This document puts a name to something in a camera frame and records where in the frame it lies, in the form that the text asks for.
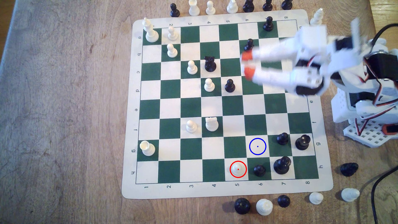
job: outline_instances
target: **blue circle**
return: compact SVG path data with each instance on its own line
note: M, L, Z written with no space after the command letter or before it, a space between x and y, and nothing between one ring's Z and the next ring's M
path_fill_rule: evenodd
M254 152L252 151L252 149L250 148L250 145L252 144L252 141L254 141L254 140L256 140L256 139L262 140L262 141L264 142L264 145L265 145L264 151L263 151L262 153L260 153L260 154L254 153ZM250 143L249 143L249 150L250 150L250 152L253 153L254 155L261 155L261 154L263 154L263 153L266 151L266 149L267 149L267 144L266 144L265 141L264 141L263 139L261 139L261 138L255 138L255 139L251 140Z

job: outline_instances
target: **red circle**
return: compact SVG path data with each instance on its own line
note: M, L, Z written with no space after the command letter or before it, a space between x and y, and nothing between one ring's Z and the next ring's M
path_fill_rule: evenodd
M245 174L243 174L243 175L240 176L240 177L237 177L237 176L233 175L233 174L232 174L232 171L231 171L232 165L233 165L234 163L236 163L236 162L241 162L241 163L243 163L243 165L245 165L245 168L246 168ZM244 162L242 162L242 161L239 161L239 160L233 162L233 163L231 164L231 166L229 166L229 172L231 173L231 175L232 175L233 177L236 177L236 178L241 178L241 177L243 177L244 175L246 175L247 171L248 171L248 168L247 168L246 164L245 164Z

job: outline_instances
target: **chessboard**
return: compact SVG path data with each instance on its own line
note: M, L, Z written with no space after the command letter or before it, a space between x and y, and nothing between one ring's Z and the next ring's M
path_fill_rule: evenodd
M268 16L274 28L264 31ZM159 39L146 40L142 20L133 24L122 194L126 198L184 198L328 191L333 187L328 144L320 98L300 97L245 79L240 54L249 38L267 46L292 37L308 26L304 10L238 13L212 16L151 19ZM179 37L168 39L173 26ZM178 51L167 55L167 44ZM215 57L217 68L207 72L204 57ZM187 72L193 60L198 72ZM292 61L261 62L263 67L290 71ZM211 78L215 90L204 90ZM232 79L236 89L226 92ZM219 128L210 132L206 117L217 117ZM189 133L192 120L197 131ZM277 135L286 132L289 142L280 145ZM311 137L306 150L297 138ZM140 142L156 151L145 156ZM279 175L273 165L288 156L290 169ZM233 176L233 163L242 163L245 174ZM254 175L256 165L265 175Z

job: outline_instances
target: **wooden table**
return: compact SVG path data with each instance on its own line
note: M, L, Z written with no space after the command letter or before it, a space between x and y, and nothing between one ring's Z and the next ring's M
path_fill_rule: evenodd
M274 0L280 10L282 0ZM166 18L170 1L16 2L0 66L1 223L371 223L375 179L397 164L397 141L377 149L343 136L347 123L332 121L334 86L322 96L334 188L320 205L308 193L288 194L291 205L274 205L269 216L234 212L237 196L132 200L121 195L131 26L135 20ZM175 3L189 16L187 0ZM215 1L217 14L228 0ZM255 0L255 11L263 2ZM359 17L364 35L375 34L368 0L293 1L312 15L324 8L334 35L350 34ZM201 15L206 1L201 0ZM238 0L242 12L243 0ZM337 170L357 162L344 177ZM377 188L380 223L397 223L398 174ZM352 203L338 199L357 188ZM278 195L244 196L255 203Z

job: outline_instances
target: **green square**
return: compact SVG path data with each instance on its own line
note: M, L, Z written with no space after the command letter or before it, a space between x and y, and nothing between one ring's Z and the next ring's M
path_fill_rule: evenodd
M152 156L146 156L142 153L142 150L140 149L140 143L143 140L138 141L137 144L137 162L142 162L142 161L158 161L159 160L159 140L148 140L150 144L155 146L155 153L153 153Z
M273 21L272 24L274 25L274 28L271 31L265 31L263 29L264 22L258 22L257 23L257 28L258 28L258 38L276 38L278 37L278 25L276 21Z
M220 41L238 40L238 24L219 25Z
M284 93L264 94L264 103L267 114L287 113Z
M158 40L155 41L155 42L153 42L153 43L148 42L148 41L146 40L146 37L145 37L146 31L144 30L144 33L142 34L142 45L145 46L145 45L158 45L158 44L162 44L162 29L161 29L161 28L154 28L153 30L156 31L156 32L159 34Z
M263 165L265 168L265 174L262 177L254 175L254 167L257 165ZM269 181L271 180L271 166L269 164L269 157L265 158L248 158L248 175L250 181Z
M246 138L224 137L225 158L246 158Z
M268 146L269 156L271 157L282 157L282 156L292 156L292 145L290 143L290 135L288 135L289 141L286 145L280 145L277 143L275 136L268 136Z
M200 58L205 59L205 56L220 58L220 42L204 42L200 43Z
M206 118L202 118L202 137L222 137L223 131L222 131L222 117L217 117L217 121L219 123L219 127L217 130L211 132L206 128Z
M180 138L179 118L160 119L159 138L160 139Z
M213 91L211 92L207 92L204 88L205 86L205 82L206 82L206 78L201 78L200 80L200 85L201 85L201 96L202 97L207 97L207 96L221 96L221 78L217 77L217 78L211 78L211 80L213 81L215 88Z
M181 27L181 43L200 42L199 26Z
M180 157L183 159L202 159L202 139L182 138Z
M224 159L202 160L203 182L225 181Z
M258 85L252 81L249 81L242 76L242 91L243 95L250 95L250 94L263 94L263 86Z
M202 116L201 98L181 98L181 117L192 118Z
M243 115L243 97L223 96L222 97L222 115Z
M160 62L142 64L141 81L149 80L160 80Z
M241 76L239 58L220 59L221 77Z
M179 183L179 160L159 161L158 183Z
M245 131L247 136L266 135L267 122L265 114L245 115Z
M141 100L140 101L140 120L159 119L160 100Z
M310 113L287 114L290 134L312 133Z
M181 80L162 80L160 81L160 98L161 99L171 99L180 98L181 96Z
M162 45L162 61L180 61L181 60L181 45L173 44L174 48L177 50L177 56L169 57L167 55L167 45Z
M296 179L318 179L318 166L316 157L309 156L293 156L293 165L295 167Z
M194 79L194 78L200 78L200 60L193 61L198 67L198 72L195 74L191 75L188 73L188 61L182 61L181 62L181 79Z

